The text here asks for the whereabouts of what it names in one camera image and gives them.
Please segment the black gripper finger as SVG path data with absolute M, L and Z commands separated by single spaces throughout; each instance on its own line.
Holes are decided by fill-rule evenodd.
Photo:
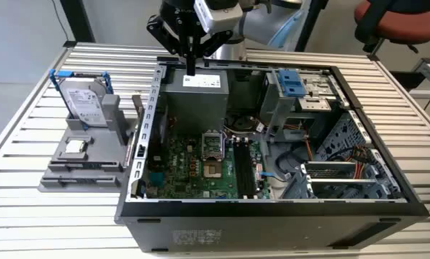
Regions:
M 168 32 L 164 26 L 164 21 L 160 16 L 152 15 L 148 19 L 145 29 L 153 36 L 156 41 L 171 53 L 176 54 L 185 61 L 185 75 L 192 75 L 192 56 L 188 51 L 187 38 L 183 38 L 183 42 Z
M 192 36 L 192 46 L 191 46 L 191 75 L 195 75 L 195 64 L 196 59 L 201 57 L 208 57 L 219 47 L 228 41 L 232 37 L 232 31 L 216 32 L 211 37 L 201 43 L 201 33 L 196 32 Z

